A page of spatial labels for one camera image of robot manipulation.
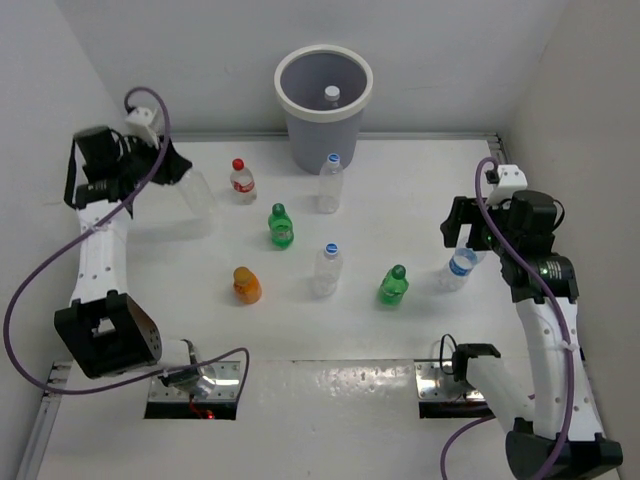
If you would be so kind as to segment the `metal base plate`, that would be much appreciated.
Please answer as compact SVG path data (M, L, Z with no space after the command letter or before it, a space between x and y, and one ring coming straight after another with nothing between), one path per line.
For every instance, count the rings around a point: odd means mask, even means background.
M241 361L217 361L196 367L186 360L162 367L182 367L175 372L155 376L150 381L147 400L151 403L234 403L239 399L245 380L245 364Z
M483 395L469 384L456 382L449 372L450 360L418 360L414 362L418 398L424 402L483 402Z

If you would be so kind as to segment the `aluminium frame rail left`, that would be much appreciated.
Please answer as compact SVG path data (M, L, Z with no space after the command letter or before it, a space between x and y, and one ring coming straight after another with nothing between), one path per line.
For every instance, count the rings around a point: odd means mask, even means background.
M56 388L65 388L71 365L70 361L54 362L47 384ZM31 480L38 477L60 401L61 396L55 393L45 391L42 394L40 407L16 476L17 480Z

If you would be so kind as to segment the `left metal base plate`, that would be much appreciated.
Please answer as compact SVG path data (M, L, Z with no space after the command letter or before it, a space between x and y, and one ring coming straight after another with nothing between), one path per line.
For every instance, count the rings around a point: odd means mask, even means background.
M245 364L241 361L217 361L196 367L186 360L162 367L182 367L175 372L155 376L150 381L147 400L151 403L234 403L239 399L245 380Z

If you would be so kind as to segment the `water bottle blue label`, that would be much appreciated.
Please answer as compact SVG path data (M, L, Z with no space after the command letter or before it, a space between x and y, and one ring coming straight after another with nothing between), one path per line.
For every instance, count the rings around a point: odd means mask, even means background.
M468 282L471 273L484 260L485 251L475 251L467 247L455 249L448 263L438 274L438 285L442 291L455 292Z

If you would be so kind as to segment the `green bottle right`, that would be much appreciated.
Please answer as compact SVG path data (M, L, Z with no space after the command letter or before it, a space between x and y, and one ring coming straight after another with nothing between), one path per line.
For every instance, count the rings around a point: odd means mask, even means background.
M383 278L377 298L378 301L387 306L398 306L409 288L404 265L394 265Z

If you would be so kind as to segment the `red cap cola bottle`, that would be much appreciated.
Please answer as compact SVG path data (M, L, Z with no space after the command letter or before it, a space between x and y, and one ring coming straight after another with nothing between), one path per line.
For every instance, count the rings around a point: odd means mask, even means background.
M241 158L232 161L230 182L238 204L249 205L257 199L255 179L251 170Z

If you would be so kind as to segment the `large clear bottle white cap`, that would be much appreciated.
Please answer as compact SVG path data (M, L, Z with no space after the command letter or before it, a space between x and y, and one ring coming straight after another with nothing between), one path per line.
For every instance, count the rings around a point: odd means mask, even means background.
M323 96L319 102L319 110L329 111L342 108L344 101L342 99L341 90L336 85L326 86L323 92Z

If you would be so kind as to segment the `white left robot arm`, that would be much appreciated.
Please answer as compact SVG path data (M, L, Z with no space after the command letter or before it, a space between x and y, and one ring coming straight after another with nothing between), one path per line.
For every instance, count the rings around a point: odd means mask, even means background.
M128 198L151 184L176 188L189 218L135 226ZM160 364L159 328L129 292L127 245L208 235L213 200L206 181L169 137L97 126L73 136L63 200L77 215L81 240L76 284L68 306L54 314L56 332L92 379Z

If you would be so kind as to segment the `clear bottle blue cap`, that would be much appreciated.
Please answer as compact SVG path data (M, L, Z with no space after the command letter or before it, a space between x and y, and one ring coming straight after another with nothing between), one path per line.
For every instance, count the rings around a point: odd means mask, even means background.
M343 257L339 246L330 242L318 252L312 279L313 292L317 297L332 295L338 286L343 267Z
M203 174L191 168L175 187L192 213L191 219L179 222L179 238L190 240L209 236L213 230L216 204Z
M339 209L343 173L341 157L337 153L329 154L319 173L318 210L321 213L332 214Z

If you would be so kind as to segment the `orange juice bottle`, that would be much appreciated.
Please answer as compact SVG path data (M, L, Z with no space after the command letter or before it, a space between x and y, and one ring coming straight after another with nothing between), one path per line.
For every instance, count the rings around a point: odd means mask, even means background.
M245 266L233 272L233 289L236 298L243 304L254 304L262 296L262 288L257 276Z

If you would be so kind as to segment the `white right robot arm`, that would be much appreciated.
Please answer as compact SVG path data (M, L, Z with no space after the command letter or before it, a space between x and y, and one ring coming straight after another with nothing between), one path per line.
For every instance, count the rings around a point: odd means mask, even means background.
M446 247L470 228L466 246L492 251L522 323L533 389L521 388L487 343L458 345L453 376L478 390L503 428L509 468L517 479L595 479L623 462L594 405L577 336L575 271L554 252L561 215L544 193L515 192L495 206L457 196L440 230Z

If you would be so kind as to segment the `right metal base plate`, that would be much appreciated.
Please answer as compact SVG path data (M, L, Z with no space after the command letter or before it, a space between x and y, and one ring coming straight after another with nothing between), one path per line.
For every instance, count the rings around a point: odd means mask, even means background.
M450 360L418 360L414 362L418 398L424 402L483 402L483 395L469 384L456 382L449 372Z

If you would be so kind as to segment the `grey plastic waste bin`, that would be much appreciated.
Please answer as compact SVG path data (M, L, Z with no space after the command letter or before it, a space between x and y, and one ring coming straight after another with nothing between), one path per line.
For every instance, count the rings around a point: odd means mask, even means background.
M340 88L344 106L322 111L319 102L329 85ZM277 65L274 88L296 165L317 175L328 155L337 153L348 167L373 93L373 71L364 58L337 45L303 47Z

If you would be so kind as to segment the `green bottle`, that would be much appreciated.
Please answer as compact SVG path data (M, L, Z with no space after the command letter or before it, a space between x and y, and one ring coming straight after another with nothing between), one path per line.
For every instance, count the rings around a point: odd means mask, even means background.
M404 265L394 265L383 278L377 298L378 301L387 306L398 306L409 288Z
M275 203L272 206L271 214L268 218L268 227L271 241L276 247L287 249L293 243L293 222L282 203Z

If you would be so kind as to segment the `green bottle centre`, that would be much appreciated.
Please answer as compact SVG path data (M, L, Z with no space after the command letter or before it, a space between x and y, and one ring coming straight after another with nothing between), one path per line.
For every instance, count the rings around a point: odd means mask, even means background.
M293 222L282 203L275 203L272 206L271 214L268 218L268 227L271 241L276 247L287 249L293 243Z

